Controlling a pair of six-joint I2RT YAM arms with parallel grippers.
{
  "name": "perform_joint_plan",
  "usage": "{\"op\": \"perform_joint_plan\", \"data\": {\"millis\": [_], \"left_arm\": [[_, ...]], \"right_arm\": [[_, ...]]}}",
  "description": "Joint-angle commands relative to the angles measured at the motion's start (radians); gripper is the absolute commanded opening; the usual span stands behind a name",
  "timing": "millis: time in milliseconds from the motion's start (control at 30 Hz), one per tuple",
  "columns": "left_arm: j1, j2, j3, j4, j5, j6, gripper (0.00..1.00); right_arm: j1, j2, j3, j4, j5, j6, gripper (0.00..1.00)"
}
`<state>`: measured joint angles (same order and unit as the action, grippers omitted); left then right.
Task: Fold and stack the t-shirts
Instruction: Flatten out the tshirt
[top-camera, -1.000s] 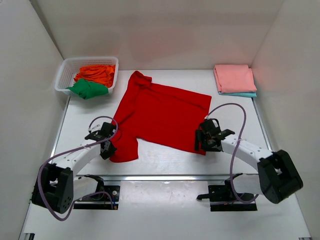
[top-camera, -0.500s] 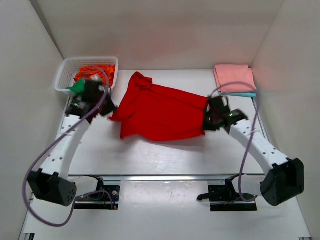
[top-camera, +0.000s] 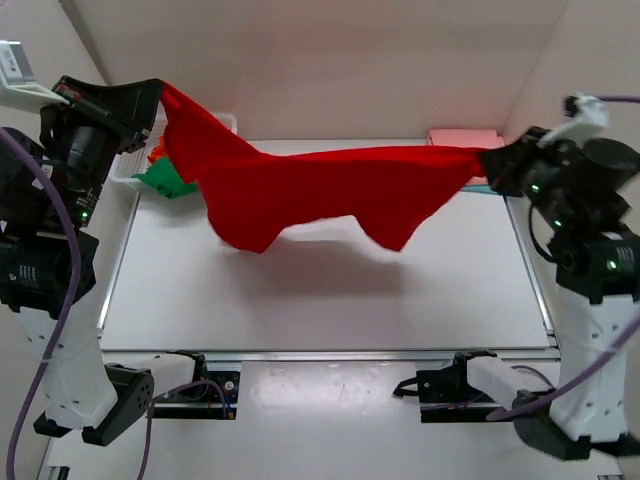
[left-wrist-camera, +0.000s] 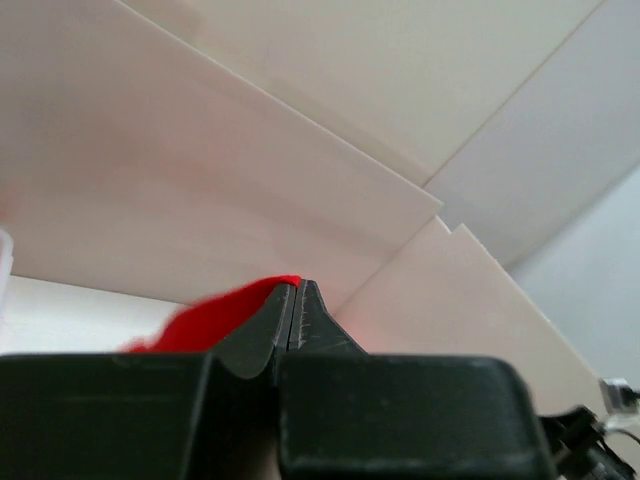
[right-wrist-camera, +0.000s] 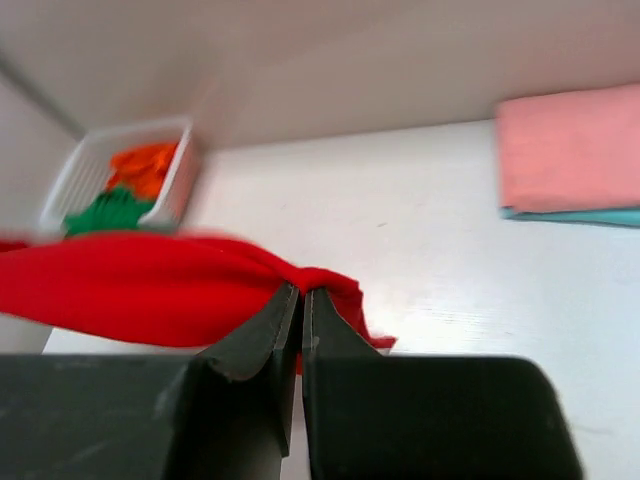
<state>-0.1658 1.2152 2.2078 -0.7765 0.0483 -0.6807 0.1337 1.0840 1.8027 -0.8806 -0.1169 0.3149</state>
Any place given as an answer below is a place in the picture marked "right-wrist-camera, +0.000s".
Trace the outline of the red t shirt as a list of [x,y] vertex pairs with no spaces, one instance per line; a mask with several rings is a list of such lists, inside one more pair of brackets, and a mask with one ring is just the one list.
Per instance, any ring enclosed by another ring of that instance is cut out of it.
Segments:
[[111,232],[33,244],[1,241],[1,311],[129,343],[204,347],[257,314],[279,287],[326,289],[338,314],[375,349],[359,283],[299,267],[237,238]]

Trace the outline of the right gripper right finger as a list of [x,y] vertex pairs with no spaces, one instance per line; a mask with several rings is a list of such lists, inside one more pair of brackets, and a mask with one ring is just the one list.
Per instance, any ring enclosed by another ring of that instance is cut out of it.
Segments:
[[386,362],[337,312],[328,292],[305,296],[303,403],[314,479],[391,479],[392,392]]

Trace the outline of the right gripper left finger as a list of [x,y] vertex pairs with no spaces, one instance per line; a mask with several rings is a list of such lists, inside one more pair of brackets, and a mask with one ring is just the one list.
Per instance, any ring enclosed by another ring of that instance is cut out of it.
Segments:
[[299,297],[281,285],[257,314],[199,355],[194,479],[280,477],[290,450]]

